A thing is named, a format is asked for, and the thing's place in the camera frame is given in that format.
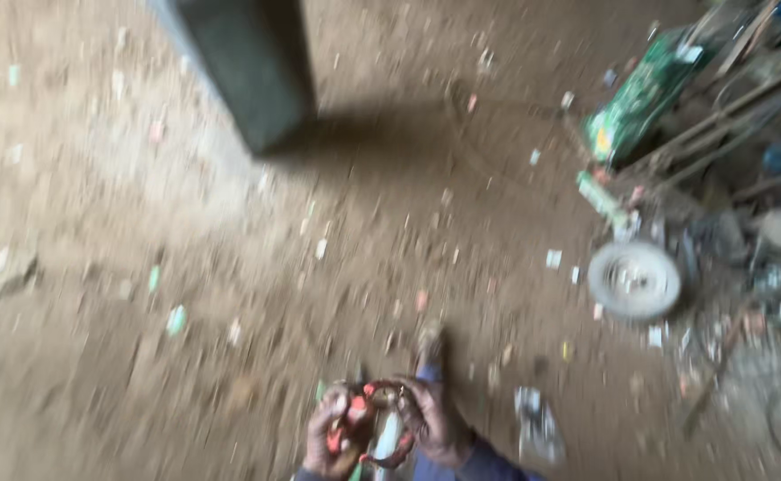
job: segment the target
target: person's left hand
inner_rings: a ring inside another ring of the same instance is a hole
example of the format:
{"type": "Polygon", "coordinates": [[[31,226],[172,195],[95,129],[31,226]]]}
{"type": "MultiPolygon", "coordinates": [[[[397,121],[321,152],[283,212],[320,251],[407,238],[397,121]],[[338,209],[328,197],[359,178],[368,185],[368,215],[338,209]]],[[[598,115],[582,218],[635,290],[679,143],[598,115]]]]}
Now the person's left hand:
{"type": "Polygon", "coordinates": [[[328,451],[328,429],[335,420],[346,416],[349,397],[350,393],[346,386],[337,384],[328,388],[307,425],[307,455],[304,457],[302,467],[328,481],[348,479],[366,448],[363,443],[350,441],[344,443],[342,453],[337,456],[331,455],[328,451]]]}

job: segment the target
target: plastic wrapper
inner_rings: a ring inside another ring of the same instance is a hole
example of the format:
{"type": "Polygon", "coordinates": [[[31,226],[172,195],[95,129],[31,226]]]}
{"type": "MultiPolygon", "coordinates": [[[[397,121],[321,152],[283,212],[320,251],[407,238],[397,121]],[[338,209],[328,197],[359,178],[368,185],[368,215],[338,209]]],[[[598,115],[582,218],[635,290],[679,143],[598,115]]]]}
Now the plastic wrapper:
{"type": "Polygon", "coordinates": [[[686,33],[671,30],[655,39],[613,100],[584,119],[584,136],[599,162],[624,160],[714,58],[713,50],[685,44],[686,33]]]}
{"type": "Polygon", "coordinates": [[[518,450],[522,461],[542,459],[556,465],[566,459],[566,445],[556,418],[538,389],[515,390],[515,413],[520,422],[518,450]]]}

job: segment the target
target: person's right hand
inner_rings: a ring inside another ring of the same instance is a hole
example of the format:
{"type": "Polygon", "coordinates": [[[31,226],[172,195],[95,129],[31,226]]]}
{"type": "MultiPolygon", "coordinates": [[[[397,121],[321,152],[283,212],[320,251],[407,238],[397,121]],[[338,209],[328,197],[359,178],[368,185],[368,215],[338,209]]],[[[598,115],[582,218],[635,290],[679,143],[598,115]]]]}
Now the person's right hand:
{"type": "Polygon", "coordinates": [[[412,377],[392,380],[407,390],[397,405],[402,421],[414,433],[419,450],[448,469],[455,470],[465,464],[473,450],[473,430],[444,396],[443,384],[412,377]]]}

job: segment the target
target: blue pants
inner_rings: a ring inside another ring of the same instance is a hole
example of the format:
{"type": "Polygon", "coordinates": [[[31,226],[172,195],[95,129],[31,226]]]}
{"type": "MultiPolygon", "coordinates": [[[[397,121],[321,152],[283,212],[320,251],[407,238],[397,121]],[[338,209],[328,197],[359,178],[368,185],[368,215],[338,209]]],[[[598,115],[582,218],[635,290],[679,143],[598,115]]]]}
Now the blue pants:
{"type": "MultiPolygon", "coordinates": [[[[417,371],[417,379],[440,383],[443,381],[443,372],[438,366],[426,365],[417,371]]],[[[430,461],[417,449],[413,481],[456,481],[456,478],[455,473],[430,461]]]]}

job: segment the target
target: hand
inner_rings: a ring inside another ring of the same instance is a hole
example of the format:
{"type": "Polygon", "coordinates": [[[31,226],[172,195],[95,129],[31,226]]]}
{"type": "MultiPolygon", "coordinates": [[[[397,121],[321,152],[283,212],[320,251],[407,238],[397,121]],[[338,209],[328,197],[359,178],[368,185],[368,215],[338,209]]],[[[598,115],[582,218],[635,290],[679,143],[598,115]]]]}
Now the hand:
{"type": "Polygon", "coordinates": [[[361,446],[347,445],[338,456],[328,451],[328,429],[335,420],[346,415],[349,406],[349,390],[337,384],[328,388],[307,425],[307,455],[302,466],[328,481],[348,479],[358,463],[361,446]]]}
{"type": "Polygon", "coordinates": [[[442,384],[395,377],[408,393],[398,401],[402,421],[430,460],[448,469],[460,468],[473,450],[473,430],[444,396],[442,384]]]}

